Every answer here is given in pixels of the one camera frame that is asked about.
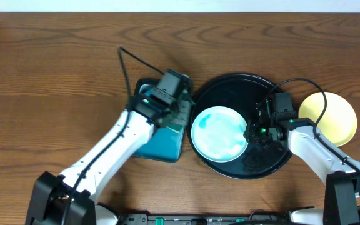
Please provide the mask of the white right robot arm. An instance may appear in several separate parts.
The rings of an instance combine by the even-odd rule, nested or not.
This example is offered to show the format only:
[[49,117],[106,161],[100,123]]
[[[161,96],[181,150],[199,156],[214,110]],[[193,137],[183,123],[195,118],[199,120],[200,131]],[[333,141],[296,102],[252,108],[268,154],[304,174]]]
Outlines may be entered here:
[[323,209],[293,210],[290,224],[360,224],[360,162],[329,141],[310,119],[249,122],[244,137],[262,146],[280,144],[324,183]]

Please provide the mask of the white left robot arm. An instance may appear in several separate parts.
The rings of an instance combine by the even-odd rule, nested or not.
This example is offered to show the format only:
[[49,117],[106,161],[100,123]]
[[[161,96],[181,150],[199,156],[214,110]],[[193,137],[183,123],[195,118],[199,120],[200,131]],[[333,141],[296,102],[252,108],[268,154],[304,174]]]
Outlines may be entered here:
[[157,129],[185,125],[192,103],[187,91],[132,96],[115,125],[80,160],[58,176],[46,171],[38,177],[25,223],[117,224],[118,216],[98,204],[102,191]]

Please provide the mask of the mint green plate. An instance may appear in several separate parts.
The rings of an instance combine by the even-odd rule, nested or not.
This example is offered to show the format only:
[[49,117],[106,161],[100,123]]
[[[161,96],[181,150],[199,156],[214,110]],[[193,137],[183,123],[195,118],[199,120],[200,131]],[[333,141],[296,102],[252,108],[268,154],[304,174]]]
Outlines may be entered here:
[[245,119],[230,107],[214,106],[200,112],[191,126],[191,142],[205,159],[233,161],[247,149]]

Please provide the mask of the yellow plate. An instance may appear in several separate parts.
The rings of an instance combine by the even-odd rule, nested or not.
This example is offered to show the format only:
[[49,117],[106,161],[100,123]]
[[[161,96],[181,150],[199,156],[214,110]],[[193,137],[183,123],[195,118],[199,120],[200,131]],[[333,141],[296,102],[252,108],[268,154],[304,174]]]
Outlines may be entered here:
[[[337,147],[348,143],[355,135],[358,119],[353,107],[341,96],[325,92],[327,106],[318,128]],[[324,108],[321,92],[308,96],[300,105],[299,118],[309,118],[316,122]]]

